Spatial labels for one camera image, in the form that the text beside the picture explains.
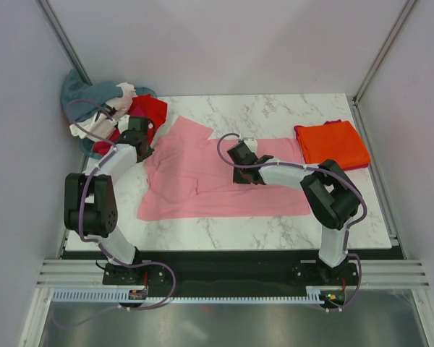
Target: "wall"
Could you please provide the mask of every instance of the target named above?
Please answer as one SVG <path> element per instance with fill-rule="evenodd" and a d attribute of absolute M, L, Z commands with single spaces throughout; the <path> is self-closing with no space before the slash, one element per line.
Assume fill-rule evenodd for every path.
<path fill-rule="evenodd" d="M 434 0 L 418 4 L 360 108 L 399 235 L 434 290 Z"/>
<path fill-rule="evenodd" d="M 0 1 L 0 346 L 16 346 L 80 162 L 59 106 L 69 62 L 33 0 Z"/>
<path fill-rule="evenodd" d="M 94 82 L 354 94 L 405 0 L 49 0 Z"/>

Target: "metal frame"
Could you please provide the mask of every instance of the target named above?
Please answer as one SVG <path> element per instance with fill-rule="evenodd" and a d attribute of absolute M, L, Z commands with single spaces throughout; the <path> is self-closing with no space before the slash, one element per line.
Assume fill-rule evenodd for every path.
<path fill-rule="evenodd" d="M 90 83 L 90 78 L 82 62 L 77 56 L 48 0 L 36 1 L 46 16 L 52 30 L 55 32 L 73 67 L 87 83 Z M 399 33 L 404 28 L 404 25 L 418 2 L 419 0 L 406 1 L 355 96 L 348 98 L 355 125 L 372 156 L 370 173 L 393 246 L 399 245 L 397 235 L 399 225 L 397 220 L 393 217 L 393 208 L 388 199 L 382 171 L 373 153 L 373 144 L 370 143 L 370 138 L 366 131 L 362 115 L 359 112 L 358 104 L 388 55 L 388 52 L 395 44 Z M 62 255 L 66 236 L 67 230 L 61 230 L 61 242 L 56 255 L 57 258 L 60 258 Z M 434 301 L 422 263 L 418 260 L 363 260 L 362 270 L 362 290 L 412 290 L 427 341 L 430 347 L 434 347 Z M 102 279 L 103 272 L 95 266 L 93 260 L 46 260 L 43 263 L 19 346 L 38 346 L 55 288 L 124 288 L 118 286 L 104 286 Z"/>

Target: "pink cloth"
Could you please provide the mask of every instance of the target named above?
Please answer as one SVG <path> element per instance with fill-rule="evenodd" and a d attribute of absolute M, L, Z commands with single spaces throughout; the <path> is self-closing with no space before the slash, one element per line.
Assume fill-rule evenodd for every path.
<path fill-rule="evenodd" d="M 150 188 L 138 210 L 142 220 L 193 217 L 307 215 L 302 191 L 276 185 L 234 184 L 233 168 L 217 154 L 213 130 L 180 116 L 145 161 Z M 222 153 L 237 143 L 222 142 Z M 258 140 L 258 156 L 301 162 L 294 139 Z"/>

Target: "white marble surface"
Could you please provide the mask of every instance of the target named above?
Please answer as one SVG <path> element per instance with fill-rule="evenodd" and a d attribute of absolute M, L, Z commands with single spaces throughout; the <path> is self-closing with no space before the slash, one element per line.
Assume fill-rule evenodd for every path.
<path fill-rule="evenodd" d="M 294 137 L 293 126 L 297 124 L 317 125 L 336 119 L 352 121 L 344 94 L 185 96 L 162 100 L 168 103 L 169 111 L 158 136 L 165 134 L 179 115 L 214 129 L 212 137 L 215 138 L 227 132 L 255 138 Z M 367 218 L 351 229 L 349 248 L 390 248 L 368 169 L 347 171 L 347 174 L 362 192 L 369 210 Z M 313 215 L 144 222 L 136 215 L 147 189 L 141 163 L 131 167 L 114 189 L 119 210 L 118 225 L 139 249 L 320 248 L 320 224 Z M 76 233 L 69 233 L 66 250 L 95 249 L 93 244 L 82 243 Z"/>

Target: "orange cloth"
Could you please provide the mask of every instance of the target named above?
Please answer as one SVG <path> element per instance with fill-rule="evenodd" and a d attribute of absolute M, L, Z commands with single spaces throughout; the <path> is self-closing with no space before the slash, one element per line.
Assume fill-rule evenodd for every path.
<path fill-rule="evenodd" d="M 365 144 L 349 121 L 297 126 L 294 131 L 307 164 L 333 159 L 345 170 L 364 168 L 371 162 Z"/>

